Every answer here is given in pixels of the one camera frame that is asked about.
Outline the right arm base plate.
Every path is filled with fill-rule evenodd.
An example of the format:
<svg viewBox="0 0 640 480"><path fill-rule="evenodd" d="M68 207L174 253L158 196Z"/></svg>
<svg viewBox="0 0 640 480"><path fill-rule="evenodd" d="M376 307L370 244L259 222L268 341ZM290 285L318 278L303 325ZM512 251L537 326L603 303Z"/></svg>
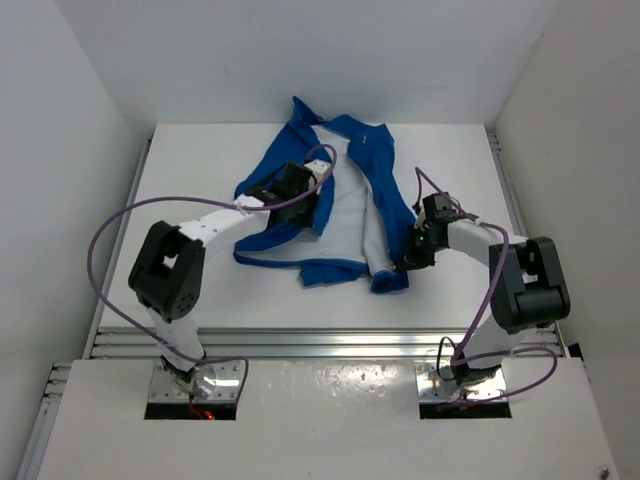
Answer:
<svg viewBox="0 0 640 480"><path fill-rule="evenodd" d="M438 374L435 360L418 360L414 362L414 371L418 401L421 404L480 401L493 399L506 392L501 369L488 378L463 385L449 380L452 372L447 363L440 367Z"/></svg>

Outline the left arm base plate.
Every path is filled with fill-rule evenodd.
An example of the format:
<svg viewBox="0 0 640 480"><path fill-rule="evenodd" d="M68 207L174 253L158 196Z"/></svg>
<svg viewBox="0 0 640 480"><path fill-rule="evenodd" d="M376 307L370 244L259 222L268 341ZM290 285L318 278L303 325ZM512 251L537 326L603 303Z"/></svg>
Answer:
<svg viewBox="0 0 640 480"><path fill-rule="evenodd" d="M185 383L158 361L153 368L148 401L186 404L193 398L195 403L233 403L238 399L244 373L242 361L209 364L196 367L191 382Z"/></svg>

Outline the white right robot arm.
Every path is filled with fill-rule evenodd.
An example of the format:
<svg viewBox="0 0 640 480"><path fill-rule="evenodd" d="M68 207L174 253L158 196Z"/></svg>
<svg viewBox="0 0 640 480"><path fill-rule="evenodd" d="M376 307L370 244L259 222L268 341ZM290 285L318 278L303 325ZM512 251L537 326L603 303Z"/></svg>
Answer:
<svg viewBox="0 0 640 480"><path fill-rule="evenodd" d="M449 364L436 358L440 379L462 386L491 377L525 337L569 316L569 290L553 240L512 237L464 213L447 194L422 198L414 211L399 269L432 267L438 253L452 250L489 274L488 290L463 339L452 345Z"/></svg>

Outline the blue zip-up vest jacket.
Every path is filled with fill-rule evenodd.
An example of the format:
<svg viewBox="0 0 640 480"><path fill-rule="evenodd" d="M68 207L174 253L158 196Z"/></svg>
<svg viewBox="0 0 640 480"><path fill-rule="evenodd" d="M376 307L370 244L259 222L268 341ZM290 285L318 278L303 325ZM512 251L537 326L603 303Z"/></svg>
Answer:
<svg viewBox="0 0 640 480"><path fill-rule="evenodd" d="M253 171L236 187L241 195L284 166L306 158L337 162L323 183L308 227L290 223L244 238L234 247L244 265L296 268L304 286L371 278L374 294L405 290L408 275L393 266L402 259L415 216L394 176L395 141L385 124L371 125L348 114L326 120L300 98Z"/></svg>

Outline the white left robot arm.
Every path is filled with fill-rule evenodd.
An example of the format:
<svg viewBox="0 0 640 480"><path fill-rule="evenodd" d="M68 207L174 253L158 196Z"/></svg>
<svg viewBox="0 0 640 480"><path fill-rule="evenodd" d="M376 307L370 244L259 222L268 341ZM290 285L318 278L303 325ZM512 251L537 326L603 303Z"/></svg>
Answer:
<svg viewBox="0 0 640 480"><path fill-rule="evenodd" d="M282 224L308 224L330 170L331 164L322 160L289 162L250 186L229 209L177 225L158 221L149 229L128 284L152 320L163 367L184 387L193 384L205 357L191 315L205 261L248 236Z"/></svg>

